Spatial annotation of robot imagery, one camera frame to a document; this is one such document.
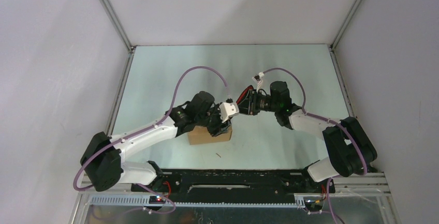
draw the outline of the light gray wall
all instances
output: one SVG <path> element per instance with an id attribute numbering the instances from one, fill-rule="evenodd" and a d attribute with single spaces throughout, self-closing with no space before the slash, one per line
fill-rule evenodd
<path id="1" fill-rule="evenodd" d="M 354 0 L 111 0 L 133 44 L 330 43 Z"/>
<path id="2" fill-rule="evenodd" d="M 336 54 L 403 223 L 439 223 L 439 0 L 365 0 Z"/>
<path id="3" fill-rule="evenodd" d="M 0 0 L 0 222 L 67 223 L 127 52 L 99 0 Z"/>

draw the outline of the metal frame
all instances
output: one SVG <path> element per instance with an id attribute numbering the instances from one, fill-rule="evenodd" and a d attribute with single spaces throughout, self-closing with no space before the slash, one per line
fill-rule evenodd
<path id="1" fill-rule="evenodd" d="M 128 52 L 133 51 L 133 45 L 129 41 L 128 36 L 126 35 L 125 30 L 122 27 L 122 23 L 119 20 L 116 12 L 114 11 L 113 6 L 110 3 L 110 0 L 99 0 L 102 3 L 102 6 L 104 7 L 105 12 L 108 14 L 108 17 L 110 18 L 111 23 L 113 24 L 114 28 L 116 29 L 116 32 L 124 42 Z"/>
<path id="2" fill-rule="evenodd" d="M 331 47 L 333 49 L 336 49 L 337 46 L 340 43 L 340 40 L 342 39 L 344 32 L 346 31 L 347 27 L 349 26 L 350 21 L 352 20 L 352 17 L 355 15 L 355 13 L 357 12 L 357 10 L 359 9 L 361 3 L 363 2 L 363 0 L 355 0 L 354 3 L 352 4 L 346 18 L 343 21 L 342 26 L 340 27 L 339 31 L 337 32 L 334 41 L 332 42 Z"/>
<path id="3" fill-rule="evenodd" d="M 128 50 L 128 59 L 123 70 L 118 93 L 115 97 L 113 108 L 110 113 L 110 117 L 107 125 L 107 134 L 111 134 L 114 128 L 115 120 L 118 115 L 119 107 L 121 104 L 123 92 L 127 82 L 128 74 L 133 62 L 135 47 L 129 41 L 120 20 L 118 19 L 109 0 L 100 0 L 106 13 L 108 14 L 111 23 L 116 29 L 118 35 L 124 42 Z M 349 13 L 347 14 L 342 26 L 340 27 L 333 43 L 328 46 L 331 59 L 336 71 L 336 75 L 339 81 L 339 85 L 342 90 L 343 98 L 346 103 L 350 116 L 355 116 L 354 109 L 349 98 L 345 82 L 343 80 L 342 72 L 335 55 L 335 49 L 337 48 L 340 40 L 342 39 L 346 28 L 349 26 L 353 16 L 359 9 L 359 6 L 363 0 L 355 0 L 351 6 Z M 85 175 L 82 181 L 82 185 L 89 185 L 91 182 Z M 389 186 L 387 185 L 386 178 L 383 173 L 369 173 L 366 176 L 352 175 L 351 177 L 337 177 L 334 178 L 336 193 L 332 194 L 333 197 L 376 197 L 377 203 L 380 207 L 380 211 L 383 217 L 383 222 L 386 224 L 401 223 L 398 215 L 396 214 L 396 208 L 393 199 L 390 194 Z M 105 192 L 96 192 L 94 189 L 89 189 L 78 193 L 74 209 L 70 217 L 70 224 L 73 223 L 85 223 L 87 213 L 90 204 L 95 205 L 130 205 L 140 206 L 145 205 L 146 196 L 150 193 L 143 192 L 131 192 L 129 185 L 116 185 L 110 190 Z M 303 205 L 303 199 L 305 197 L 319 197 L 319 194 L 315 193 L 297 193 L 295 194 L 295 204 L 203 204 L 203 203 L 176 203 L 179 207 L 291 207 L 297 208 L 299 205 Z"/>
<path id="4" fill-rule="evenodd" d="M 136 48 L 133 48 L 132 51 L 128 54 L 128 59 L 126 61 L 121 80 L 119 82 L 118 93 L 114 99 L 113 108 L 111 109 L 110 116 L 107 122 L 107 130 L 106 134 L 111 135 L 113 133 L 114 124 L 116 122 L 116 117 L 119 112 L 119 107 L 121 105 L 123 93 L 125 92 L 126 82 L 128 80 L 129 71 L 131 70 L 131 64 L 133 63 L 134 52 Z"/>

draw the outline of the purple cable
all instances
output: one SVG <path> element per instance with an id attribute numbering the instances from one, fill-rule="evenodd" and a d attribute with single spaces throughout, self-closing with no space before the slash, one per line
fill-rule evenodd
<path id="1" fill-rule="evenodd" d="M 171 110 L 172 110 L 172 108 L 174 107 L 174 102 L 175 102 L 175 98 L 176 98 L 176 96 L 177 96 L 177 91 L 178 91 L 178 88 L 179 88 L 180 83 L 181 83 L 181 81 L 183 80 L 184 76 L 185 76 L 186 74 L 188 74 L 190 71 L 193 71 L 193 70 L 196 70 L 196 69 L 206 69 L 206 70 L 213 71 L 215 74 L 217 74 L 217 75 L 221 78 L 221 80 L 223 81 L 224 86 L 226 87 L 227 98 L 229 98 L 229 99 L 231 98 L 231 96 L 230 96 L 230 91 L 229 91 L 229 86 L 228 86 L 228 84 L 227 84 L 227 82 L 226 82 L 226 79 L 224 79 L 224 77 L 223 77 L 218 71 L 216 71 L 216 70 L 213 69 L 213 68 L 207 67 L 207 66 L 195 66 L 195 67 L 192 67 L 192 68 L 188 69 L 187 71 L 185 71 L 185 72 L 181 75 L 180 79 L 179 79 L 178 82 L 177 82 L 177 85 L 175 86 L 175 89 L 174 89 L 174 95 L 173 95 L 173 97 L 172 97 L 172 102 L 171 102 L 171 107 L 169 107 L 169 110 L 167 111 L 167 113 L 165 114 L 165 116 L 163 116 L 163 118 L 161 118 L 161 119 L 160 119 L 157 123 L 155 123 L 154 125 L 151 125 L 151 126 L 149 126 L 149 127 L 146 127 L 146 128 L 144 128 L 144 129 L 141 129 L 141 130 L 139 130 L 139 131 L 137 131 L 137 132 L 134 132 L 134 133 L 132 133 L 132 134 L 130 134 L 130 135 L 127 135 L 127 136 L 125 136 L 125 137 L 123 137 L 123 138 L 120 138 L 120 139 L 118 139 L 118 140 L 116 140 L 116 141 L 114 141 L 114 142 L 112 142 L 112 143 L 110 143 L 110 144 L 104 146 L 102 149 L 100 149 L 100 150 L 97 151 L 95 154 L 93 154 L 93 155 L 92 155 L 90 158 L 88 158 L 87 161 L 82 165 L 82 167 L 79 169 L 78 173 L 76 173 L 75 178 L 73 179 L 73 188 L 74 188 L 75 190 L 77 190 L 77 191 L 84 191 L 84 190 L 87 190 L 87 189 L 90 189 L 91 187 L 93 187 L 93 185 L 88 185 L 88 186 L 85 186 L 85 187 L 82 187 L 82 188 L 78 187 L 78 179 L 79 179 L 79 177 L 81 176 L 82 172 L 85 170 L 85 168 L 86 168 L 86 167 L 87 167 L 87 166 L 93 161 L 93 159 L 95 159 L 97 156 L 99 156 L 100 154 L 102 154 L 105 150 L 107 150 L 108 148 L 110 148 L 110 147 L 112 147 L 112 146 L 114 146 L 114 145 L 116 145 L 116 144 L 121 143 L 121 142 L 122 142 L 122 139 L 129 139 L 129 138 L 132 138 L 132 137 L 134 137 L 134 136 L 137 136 L 137 135 L 139 135 L 139 134 L 141 134 L 141 133 L 144 133 L 144 132 L 146 132 L 146 131 L 149 131 L 149 130 L 153 129 L 155 125 L 160 125 L 161 123 L 163 123 L 163 121 L 164 121 L 164 120 L 170 115 Z"/>
<path id="2" fill-rule="evenodd" d="M 266 74 L 267 72 L 271 72 L 272 70 L 281 70 L 281 71 L 284 71 L 284 72 L 288 73 L 290 76 L 292 76 L 294 79 L 296 79 L 296 82 L 299 84 L 300 89 L 302 90 L 302 94 L 303 94 L 302 109 L 305 109 L 305 103 L 306 103 L 305 89 L 303 88 L 303 85 L 302 85 L 302 83 L 299 81 L 299 79 L 298 79 L 296 76 L 294 76 L 293 73 L 289 72 L 288 70 L 286 70 L 286 69 L 284 69 L 284 68 L 280 68 L 280 67 L 271 68 L 271 69 L 268 69 L 268 70 L 266 70 L 266 71 L 264 71 L 264 72 L 262 72 L 262 73 Z"/>
<path id="3" fill-rule="evenodd" d="M 171 201 L 169 198 L 167 198 L 167 197 L 165 197 L 165 196 L 162 196 L 162 195 L 160 195 L 160 194 L 154 192 L 153 190 L 149 189 L 147 186 L 145 186 L 145 185 L 143 185 L 143 184 L 137 184 L 137 185 L 139 185 L 140 187 L 142 187 L 143 189 L 145 189 L 145 190 L 148 191 L 149 193 L 152 193 L 152 194 L 154 194 L 154 195 L 156 195 L 156 196 L 159 196 L 159 197 L 165 199 L 167 202 L 169 202 L 169 203 L 172 205 L 172 209 L 171 209 L 171 210 L 168 210 L 168 211 L 159 212 L 159 211 L 155 211 L 155 210 L 149 210 L 150 212 L 152 212 L 152 213 L 156 213 L 156 214 L 164 215 L 164 214 L 170 214 L 170 213 L 174 212 L 174 210 L 177 208 L 177 207 L 175 206 L 175 203 L 174 203 L 173 201 Z"/>
<path id="4" fill-rule="evenodd" d="M 326 199 L 328 199 L 328 205 L 329 205 L 329 211 L 332 215 L 332 219 L 334 220 L 335 223 L 337 223 L 336 220 L 336 214 L 334 213 L 334 211 L 332 210 L 332 205 L 331 205 L 331 199 L 329 199 L 329 186 L 331 185 L 331 181 L 334 180 L 332 177 L 328 179 L 328 182 L 326 184 Z"/>
<path id="5" fill-rule="evenodd" d="M 354 138 L 350 135 L 350 133 L 346 130 L 346 128 L 344 128 L 342 125 L 340 125 L 339 123 L 337 123 L 337 122 L 335 122 L 335 121 L 333 121 L 333 120 L 331 120 L 331 119 L 325 118 L 325 117 L 320 116 L 320 115 L 316 115 L 316 114 L 308 113 L 308 112 L 305 110 L 305 103 L 306 103 L 305 89 L 303 88 L 303 85 L 302 85 L 302 83 L 299 81 L 299 79 L 298 79 L 296 76 L 294 76 L 294 74 L 292 74 L 291 72 L 289 72 L 288 70 L 286 70 L 286 69 L 284 69 L 284 68 L 279 68 L 279 67 L 275 67 L 275 68 L 268 69 L 268 70 L 264 71 L 263 73 L 266 74 L 267 72 L 270 72 L 270 71 L 273 71 L 273 70 L 281 70 L 281 71 L 284 71 L 284 72 L 290 74 L 290 76 L 292 76 L 292 77 L 296 80 L 296 82 L 299 84 L 300 88 L 302 89 L 302 94 L 303 94 L 302 112 L 303 112 L 305 115 L 309 115 L 309 116 L 311 116 L 311 117 L 313 117 L 313 118 L 316 118 L 316 119 L 319 119 L 319 120 L 321 120 L 321 121 L 325 121 L 325 122 L 329 122 L 329 123 L 331 123 L 331 124 L 334 124 L 334 125 L 336 125 L 337 127 L 339 127 L 339 128 L 340 128 L 340 129 L 346 134 L 346 136 L 349 138 L 350 142 L 351 142 L 352 145 L 354 146 L 355 151 L 356 151 L 357 154 L 358 154 L 358 157 L 359 157 L 360 160 L 361 160 L 361 164 L 362 164 L 362 166 L 363 166 L 363 174 L 362 174 L 362 175 L 366 175 L 367 172 L 368 172 L 367 165 L 366 165 L 366 161 L 365 161 L 363 155 L 361 154 L 360 148 L 358 147 L 357 143 L 354 141 Z M 338 216 L 337 214 L 335 214 L 334 211 L 332 210 L 331 200 L 329 199 L 329 185 L 330 185 L 331 180 L 333 180 L 332 177 L 328 179 L 328 184 L 327 184 L 327 186 L 326 186 L 326 198 L 328 199 L 329 210 L 330 210 L 329 213 L 332 215 L 332 219 L 334 220 L 334 222 L 337 223 L 337 219 L 336 219 L 336 218 L 339 218 L 339 216 Z"/>
<path id="6" fill-rule="evenodd" d="M 93 205 L 91 206 L 91 212 L 92 212 L 92 216 L 93 216 L 93 218 L 95 218 L 96 220 L 100 220 L 100 221 L 107 221 L 107 220 L 115 220 L 115 219 L 119 219 L 119 218 L 122 217 L 123 215 L 126 215 L 126 214 L 128 214 L 128 213 L 130 213 L 130 212 L 138 211 L 138 210 L 143 210 L 143 207 L 135 207 L 135 208 L 131 208 L 130 210 L 124 211 L 124 212 L 122 212 L 122 213 L 120 213 L 120 214 L 117 214 L 117 215 L 115 215 L 115 216 L 108 217 L 108 218 L 102 218 L 102 217 L 97 217 L 97 216 L 96 216 L 96 214 L 95 214 L 95 208 L 94 208 Z"/>
<path id="7" fill-rule="evenodd" d="M 309 211 L 306 207 L 305 208 L 302 208 L 306 213 L 310 213 L 311 215 L 315 215 L 315 214 L 331 214 L 331 212 L 329 212 L 329 211 L 322 211 L 322 212 L 320 212 L 320 211 Z M 343 221 L 343 219 L 339 216 L 339 215 L 336 215 L 335 214 L 335 216 L 336 216 L 336 218 L 337 219 L 339 219 L 341 222 L 342 222 L 342 224 L 346 224 L 344 221 Z"/>
<path id="8" fill-rule="evenodd" d="M 358 157 L 360 157 L 361 164 L 363 165 L 363 174 L 362 174 L 362 175 L 366 175 L 367 172 L 368 172 L 367 165 L 366 165 L 366 161 L 364 160 L 364 157 L 363 157 L 363 155 L 361 154 L 360 148 L 358 147 L 357 143 L 354 141 L 354 138 L 349 134 L 349 132 L 346 130 L 346 128 L 344 128 L 342 125 L 340 125 L 339 123 L 337 123 L 337 122 L 335 122 L 335 121 L 333 121 L 333 120 L 331 120 L 331 119 L 325 118 L 325 117 L 320 116 L 320 115 L 317 115 L 317 114 L 308 113 L 308 112 L 305 110 L 305 103 L 306 103 L 305 89 L 303 88 L 303 85 L 302 85 L 302 83 L 299 81 L 299 79 L 298 79 L 296 76 L 294 76 L 294 74 L 292 74 L 291 72 L 289 72 L 288 70 L 286 70 L 286 69 L 284 69 L 284 68 L 278 68 L 278 67 L 275 67 L 275 68 L 268 69 L 268 70 L 264 71 L 263 73 L 266 74 L 267 72 L 270 72 L 270 71 L 272 71 L 272 70 L 281 70 L 281 71 L 284 71 L 284 72 L 290 74 L 290 76 L 292 76 L 292 77 L 296 80 L 296 82 L 299 84 L 300 88 L 302 89 L 302 94 L 303 94 L 302 112 L 303 112 L 305 115 L 309 115 L 309 116 L 311 116 L 311 117 L 313 117 L 313 118 L 316 118 L 316 119 L 319 119 L 319 120 L 321 120 L 321 121 L 325 121 L 325 122 L 329 122 L 329 123 L 331 123 L 331 124 L 334 124 L 334 125 L 336 125 L 337 127 L 339 127 L 339 128 L 340 128 L 340 129 L 346 134 L 346 136 L 349 138 L 350 142 L 351 142 L 352 145 L 354 146 L 355 151 L 356 151 L 357 154 L 358 154 Z"/>

